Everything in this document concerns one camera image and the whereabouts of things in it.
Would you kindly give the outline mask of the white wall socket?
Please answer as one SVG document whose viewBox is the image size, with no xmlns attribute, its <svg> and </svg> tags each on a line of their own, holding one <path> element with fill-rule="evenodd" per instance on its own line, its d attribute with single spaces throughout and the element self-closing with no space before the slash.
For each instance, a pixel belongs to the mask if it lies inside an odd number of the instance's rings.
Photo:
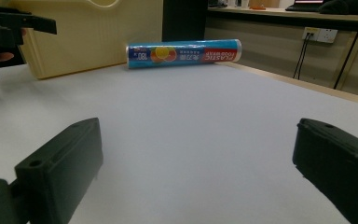
<svg viewBox="0 0 358 224">
<path fill-rule="evenodd" d="M 309 41 L 332 44 L 337 36 L 337 30 L 306 27 L 302 38 Z"/>
</svg>

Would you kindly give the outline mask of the black laptop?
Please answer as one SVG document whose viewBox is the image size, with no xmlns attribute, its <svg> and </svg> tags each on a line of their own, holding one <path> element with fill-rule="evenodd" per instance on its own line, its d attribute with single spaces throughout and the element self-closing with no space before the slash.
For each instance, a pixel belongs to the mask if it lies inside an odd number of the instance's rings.
<svg viewBox="0 0 358 224">
<path fill-rule="evenodd" d="M 324 0 L 295 0 L 294 3 L 285 10 L 297 12 L 317 12 L 323 2 Z"/>
</svg>

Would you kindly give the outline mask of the cream plastic basket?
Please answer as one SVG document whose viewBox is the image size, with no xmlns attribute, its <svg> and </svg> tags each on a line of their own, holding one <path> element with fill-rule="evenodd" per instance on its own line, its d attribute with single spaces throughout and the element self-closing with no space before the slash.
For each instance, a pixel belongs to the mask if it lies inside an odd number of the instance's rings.
<svg viewBox="0 0 358 224">
<path fill-rule="evenodd" d="M 164 0 L 11 0 L 8 5 L 56 21 L 55 35 L 28 30 L 21 46 L 38 79 L 127 61 L 130 43 L 159 42 Z"/>
</svg>

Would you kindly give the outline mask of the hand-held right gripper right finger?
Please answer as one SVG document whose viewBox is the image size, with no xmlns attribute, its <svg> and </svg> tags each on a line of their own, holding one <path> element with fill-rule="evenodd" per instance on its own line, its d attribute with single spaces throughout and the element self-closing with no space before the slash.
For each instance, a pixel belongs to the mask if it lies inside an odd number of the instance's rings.
<svg viewBox="0 0 358 224">
<path fill-rule="evenodd" d="M 358 224 L 357 137 L 331 124 L 302 119 L 293 164 L 351 224 Z"/>
</svg>

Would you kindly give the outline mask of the long wooden desk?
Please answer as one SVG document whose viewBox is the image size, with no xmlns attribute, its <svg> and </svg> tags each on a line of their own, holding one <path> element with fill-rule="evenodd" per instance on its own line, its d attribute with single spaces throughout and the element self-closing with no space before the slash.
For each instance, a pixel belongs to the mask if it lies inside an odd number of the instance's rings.
<svg viewBox="0 0 358 224">
<path fill-rule="evenodd" d="M 299 27 L 327 28 L 339 31 L 358 32 L 358 15 L 329 15 L 315 12 L 286 11 L 283 8 L 265 10 L 236 7 L 209 8 L 208 17 L 238 21 L 262 22 Z"/>
</svg>

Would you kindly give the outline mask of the blue plastic wrap roll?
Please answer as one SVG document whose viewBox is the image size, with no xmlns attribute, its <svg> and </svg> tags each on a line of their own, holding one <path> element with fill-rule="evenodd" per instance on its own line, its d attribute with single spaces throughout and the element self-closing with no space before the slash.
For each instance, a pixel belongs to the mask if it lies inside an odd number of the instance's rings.
<svg viewBox="0 0 358 224">
<path fill-rule="evenodd" d="M 237 62 L 241 52 L 239 39 L 138 43 L 126 47 L 130 69 Z"/>
</svg>

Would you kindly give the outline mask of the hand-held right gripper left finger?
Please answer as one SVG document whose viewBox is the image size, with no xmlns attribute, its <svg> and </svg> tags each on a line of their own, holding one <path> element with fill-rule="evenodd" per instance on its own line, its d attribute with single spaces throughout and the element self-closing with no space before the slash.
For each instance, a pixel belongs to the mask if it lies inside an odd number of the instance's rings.
<svg viewBox="0 0 358 224">
<path fill-rule="evenodd" d="M 96 118 L 70 125 L 16 165 L 31 224 L 68 224 L 102 165 Z"/>
</svg>

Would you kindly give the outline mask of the brown wooden box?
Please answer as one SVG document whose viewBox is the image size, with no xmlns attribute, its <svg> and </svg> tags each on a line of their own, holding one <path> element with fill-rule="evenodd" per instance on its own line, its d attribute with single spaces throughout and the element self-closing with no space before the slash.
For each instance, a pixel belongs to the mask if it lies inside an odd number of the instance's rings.
<svg viewBox="0 0 358 224">
<path fill-rule="evenodd" d="M 280 0 L 249 0 L 248 7 L 278 7 Z"/>
</svg>

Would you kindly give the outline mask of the dark cloth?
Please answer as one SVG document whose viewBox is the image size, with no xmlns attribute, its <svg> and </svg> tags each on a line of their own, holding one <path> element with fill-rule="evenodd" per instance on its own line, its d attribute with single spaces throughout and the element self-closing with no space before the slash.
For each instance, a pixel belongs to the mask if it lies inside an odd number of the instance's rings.
<svg viewBox="0 0 358 224">
<path fill-rule="evenodd" d="M 358 0 L 324 0 L 318 12 L 331 15 L 358 15 Z"/>
</svg>

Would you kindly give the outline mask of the black pillar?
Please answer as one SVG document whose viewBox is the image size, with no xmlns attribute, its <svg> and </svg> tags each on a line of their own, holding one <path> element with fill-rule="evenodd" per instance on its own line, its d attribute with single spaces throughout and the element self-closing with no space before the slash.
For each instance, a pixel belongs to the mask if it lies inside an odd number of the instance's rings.
<svg viewBox="0 0 358 224">
<path fill-rule="evenodd" d="M 164 0 L 162 40 L 203 40 L 208 0 Z"/>
</svg>

